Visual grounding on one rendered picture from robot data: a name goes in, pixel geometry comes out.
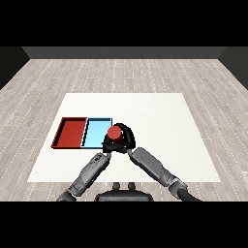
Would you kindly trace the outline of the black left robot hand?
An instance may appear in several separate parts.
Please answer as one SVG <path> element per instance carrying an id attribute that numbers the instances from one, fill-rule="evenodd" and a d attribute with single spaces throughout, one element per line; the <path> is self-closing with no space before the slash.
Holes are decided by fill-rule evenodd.
<path id="1" fill-rule="evenodd" d="M 117 139 L 111 139 L 108 135 L 105 135 L 102 145 L 104 153 L 116 151 L 125 154 L 127 152 L 126 144 L 122 136 Z"/>

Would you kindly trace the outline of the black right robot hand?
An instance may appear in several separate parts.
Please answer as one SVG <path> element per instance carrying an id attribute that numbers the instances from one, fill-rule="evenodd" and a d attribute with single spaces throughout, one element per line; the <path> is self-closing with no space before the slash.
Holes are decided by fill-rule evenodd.
<path id="1" fill-rule="evenodd" d="M 132 129 L 123 123 L 116 123 L 113 126 L 118 126 L 121 129 L 126 144 L 127 152 L 129 150 L 134 149 L 136 147 L 136 141 Z"/>

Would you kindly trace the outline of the small red can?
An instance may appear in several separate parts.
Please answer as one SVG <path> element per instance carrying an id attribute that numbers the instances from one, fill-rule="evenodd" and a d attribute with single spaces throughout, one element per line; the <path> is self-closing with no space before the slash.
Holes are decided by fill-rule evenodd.
<path id="1" fill-rule="evenodd" d="M 118 126 L 111 126 L 108 128 L 108 138 L 112 143 L 124 142 L 122 131 Z"/>

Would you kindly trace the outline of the light blue shallow open box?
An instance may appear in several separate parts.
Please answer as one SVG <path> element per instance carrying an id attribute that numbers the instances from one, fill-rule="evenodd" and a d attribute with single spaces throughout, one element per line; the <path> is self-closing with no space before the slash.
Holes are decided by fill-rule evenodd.
<path id="1" fill-rule="evenodd" d="M 101 149 L 103 147 L 102 142 L 111 125 L 111 117 L 89 117 L 83 131 L 80 147 L 82 149 Z"/>

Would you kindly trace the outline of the red shallow open box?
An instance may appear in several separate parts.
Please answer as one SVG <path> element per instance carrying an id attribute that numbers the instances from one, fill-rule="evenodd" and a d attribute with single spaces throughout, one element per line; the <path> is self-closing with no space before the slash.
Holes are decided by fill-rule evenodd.
<path id="1" fill-rule="evenodd" d="M 86 117 L 63 117 L 51 144 L 53 149 L 80 149 Z"/>

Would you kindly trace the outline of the dark grey robot body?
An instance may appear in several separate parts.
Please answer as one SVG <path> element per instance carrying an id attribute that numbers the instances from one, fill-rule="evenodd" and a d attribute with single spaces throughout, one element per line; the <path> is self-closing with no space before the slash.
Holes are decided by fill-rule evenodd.
<path id="1" fill-rule="evenodd" d="M 120 183 L 114 182 L 112 189 L 98 194 L 95 202 L 153 202 L 150 194 L 138 191 L 134 182 L 128 183 L 127 190 L 120 189 Z"/>

